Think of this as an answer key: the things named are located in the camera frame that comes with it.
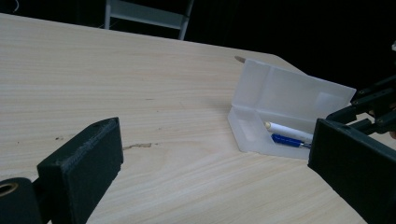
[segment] plastic box lid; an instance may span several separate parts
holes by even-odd
[[[346,107],[356,90],[246,59],[228,121],[241,151],[308,159],[309,149],[276,144],[265,121],[313,133],[318,118]]]

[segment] pen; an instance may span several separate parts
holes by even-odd
[[[307,147],[307,148],[311,148],[311,144],[304,143],[303,141],[298,140],[298,139],[285,137],[285,136],[282,136],[280,134],[273,133],[271,135],[271,137],[274,140],[274,142],[280,143],[280,144],[283,144],[283,145],[287,145],[287,146],[290,146],[290,147]]]
[[[311,143],[313,134],[305,133],[300,130],[292,129],[273,122],[264,122],[265,128],[271,133],[277,133],[285,137],[301,140],[305,143]]]

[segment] wooden table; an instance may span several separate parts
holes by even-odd
[[[52,151],[119,117],[125,162],[89,223],[364,223],[307,161],[238,150],[235,55],[296,69],[265,53],[0,15],[0,180],[35,180]]]

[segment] scratch mark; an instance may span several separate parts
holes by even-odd
[[[128,147],[123,147],[122,150],[131,149],[133,147],[151,147],[151,145],[152,145],[151,143],[133,144],[133,145],[130,145]]]

